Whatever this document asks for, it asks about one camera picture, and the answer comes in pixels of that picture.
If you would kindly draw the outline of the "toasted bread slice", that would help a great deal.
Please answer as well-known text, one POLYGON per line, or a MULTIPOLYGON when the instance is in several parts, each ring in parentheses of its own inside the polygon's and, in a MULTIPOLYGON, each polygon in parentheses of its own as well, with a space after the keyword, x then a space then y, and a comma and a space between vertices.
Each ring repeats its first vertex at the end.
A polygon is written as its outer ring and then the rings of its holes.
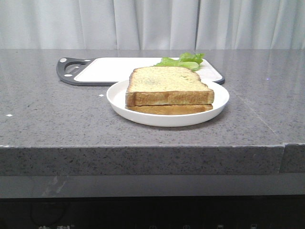
POLYGON ((214 91, 199 74, 184 67, 143 67, 129 77, 127 106, 206 105, 214 102, 214 91))
POLYGON ((188 115, 213 109, 212 104, 125 106, 126 109, 154 115, 188 115))

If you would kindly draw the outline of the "green lettuce leaf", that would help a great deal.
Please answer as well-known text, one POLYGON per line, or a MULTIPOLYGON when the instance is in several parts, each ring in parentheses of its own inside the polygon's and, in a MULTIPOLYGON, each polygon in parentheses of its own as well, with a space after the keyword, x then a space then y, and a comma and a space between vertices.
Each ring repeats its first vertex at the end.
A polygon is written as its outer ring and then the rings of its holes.
POLYGON ((195 72, 200 69, 204 56, 204 53, 191 54, 189 52, 185 52, 182 53, 178 59, 163 57, 161 61, 154 66, 184 67, 195 72))

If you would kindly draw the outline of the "white round plate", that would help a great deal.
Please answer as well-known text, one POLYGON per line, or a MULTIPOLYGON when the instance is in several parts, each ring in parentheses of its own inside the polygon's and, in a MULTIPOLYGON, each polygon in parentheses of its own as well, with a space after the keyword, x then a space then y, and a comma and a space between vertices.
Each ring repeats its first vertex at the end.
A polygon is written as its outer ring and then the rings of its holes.
POLYGON ((228 91, 221 85, 212 81, 204 81, 204 83, 214 91, 213 109, 195 114, 183 115, 158 115, 146 114, 125 108, 125 93, 129 85, 129 81, 121 81, 112 85, 106 93, 107 99, 110 102, 113 110, 130 121, 159 127, 182 127, 196 125, 218 116, 225 105, 229 101, 230 95, 228 91))

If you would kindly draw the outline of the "white cutting board black rim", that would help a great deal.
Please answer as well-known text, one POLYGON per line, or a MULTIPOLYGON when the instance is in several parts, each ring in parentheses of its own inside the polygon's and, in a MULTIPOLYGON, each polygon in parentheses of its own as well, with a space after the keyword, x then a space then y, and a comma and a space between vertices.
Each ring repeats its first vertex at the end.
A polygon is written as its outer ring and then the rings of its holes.
POLYGON ((60 80, 77 86, 111 86, 129 79, 136 68, 153 66, 161 57, 61 58, 56 72, 60 80))

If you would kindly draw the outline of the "white curtain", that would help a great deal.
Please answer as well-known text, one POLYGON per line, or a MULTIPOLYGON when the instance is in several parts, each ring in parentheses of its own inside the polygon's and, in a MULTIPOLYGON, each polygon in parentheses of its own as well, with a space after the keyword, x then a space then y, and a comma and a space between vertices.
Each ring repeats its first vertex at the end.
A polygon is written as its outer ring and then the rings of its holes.
POLYGON ((303 49, 302 0, 3 0, 3 49, 303 49))

